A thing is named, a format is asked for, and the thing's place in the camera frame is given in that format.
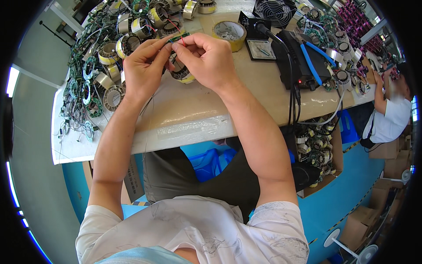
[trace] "white fan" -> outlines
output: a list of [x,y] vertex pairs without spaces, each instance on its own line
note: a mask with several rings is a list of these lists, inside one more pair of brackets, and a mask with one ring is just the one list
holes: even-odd
[[401,179],[390,179],[390,178],[384,178],[384,171],[381,172],[380,179],[386,179],[393,182],[402,182],[404,185],[410,180],[410,176],[412,175],[412,172],[410,170],[404,170],[401,174]]
[[258,16],[271,20],[271,26],[279,28],[289,24],[295,11],[296,8],[291,8],[282,0],[258,1],[254,9]]
[[364,250],[362,250],[362,252],[359,255],[357,255],[355,252],[351,251],[347,246],[343,245],[336,239],[339,234],[340,234],[340,229],[338,228],[334,230],[333,232],[331,232],[331,234],[327,237],[327,239],[324,242],[324,247],[326,248],[329,245],[331,245],[333,242],[335,242],[336,244],[341,246],[345,251],[349,252],[355,259],[357,259],[356,261],[357,264],[369,263],[371,258],[375,255],[375,253],[378,250],[377,245],[370,245],[370,246],[367,246]]

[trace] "white t-shirt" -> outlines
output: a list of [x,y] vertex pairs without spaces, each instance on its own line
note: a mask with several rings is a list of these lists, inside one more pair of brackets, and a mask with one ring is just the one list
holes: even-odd
[[123,221],[104,207],[90,205],[76,252],[80,264],[156,245],[172,252],[193,248],[199,262],[208,264],[306,263],[309,247],[297,205],[266,203],[246,225],[242,219],[238,206],[201,196],[162,200]]
[[395,140],[407,126],[411,111],[412,103],[409,100],[403,99],[399,103],[393,103],[387,99],[385,115],[374,109],[363,130],[362,138],[365,139],[368,137],[373,119],[372,134],[369,138],[373,143],[384,143]]

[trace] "wire cutters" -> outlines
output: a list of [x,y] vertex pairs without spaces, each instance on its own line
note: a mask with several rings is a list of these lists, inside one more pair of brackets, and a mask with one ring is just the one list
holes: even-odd
[[321,49],[313,45],[312,43],[304,40],[300,34],[296,34],[296,32],[293,32],[294,35],[292,37],[300,44],[300,48],[302,49],[303,55],[305,56],[306,62],[308,64],[309,69],[311,70],[312,75],[314,76],[316,82],[319,85],[322,85],[321,78],[319,77],[317,71],[315,70],[314,65],[312,64],[311,58],[309,57],[309,54],[305,48],[305,45],[308,47],[311,47],[316,52],[320,53],[324,58],[326,58],[334,67],[336,67],[336,64],[333,59],[331,59],[325,52],[323,52]]

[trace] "fan grille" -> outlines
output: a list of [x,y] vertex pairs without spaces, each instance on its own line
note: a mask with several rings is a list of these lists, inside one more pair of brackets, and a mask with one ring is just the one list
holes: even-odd
[[292,10],[288,5],[278,0],[260,2],[255,12],[263,18],[271,20],[273,27],[286,27],[292,19]]

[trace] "floor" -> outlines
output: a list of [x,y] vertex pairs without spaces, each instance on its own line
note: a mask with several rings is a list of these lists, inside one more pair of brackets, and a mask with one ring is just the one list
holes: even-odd
[[[343,144],[343,149],[350,145],[351,143]],[[210,148],[217,148],[221,154],[227,149],[227,146],[219,147],[212,142],[203,142],[181,148],[190,157]],[[135,156],[138,170],[141,172],[142,155]],[[303,227],[308,243],[310,243],[308,263],[320,263],[338,252],[336,244],[327,248],[323,247],[325,239],[331,232],[328,230],[362,199],[380,175],[383,167],[384,160],[369,159],[368,153],[365,153],[363,147],[358,145],[344,154],[344,170],[337,179],[317,193],[305,199],[299,199]],[[82,163],[63,164],[63,174],[75,213],[79,221],[82,221],[89,196]],[[361,204],[368,204],[369,197],[370,195],[367,195]],[[146,201],[145,196],[141,197],[139,201]],[[125,217],[138,209],[139,206],[124,206]],[[342,229],[346,220],[347,218],[341,221],[336,228]]]

